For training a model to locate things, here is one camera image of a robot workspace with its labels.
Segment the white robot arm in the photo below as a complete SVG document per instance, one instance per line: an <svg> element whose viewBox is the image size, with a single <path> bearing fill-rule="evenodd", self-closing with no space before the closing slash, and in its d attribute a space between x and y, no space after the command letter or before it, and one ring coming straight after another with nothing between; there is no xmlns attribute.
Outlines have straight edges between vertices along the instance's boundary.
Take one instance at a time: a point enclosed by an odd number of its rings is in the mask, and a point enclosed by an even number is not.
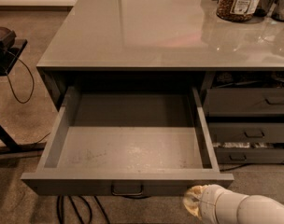
<svg viewBox="0 0 284 224"><path fill-rule="evenodd" d="M246 195L219 185L194 186L183 204L205 224L284 224L284 204L261 195Z"/></svg>

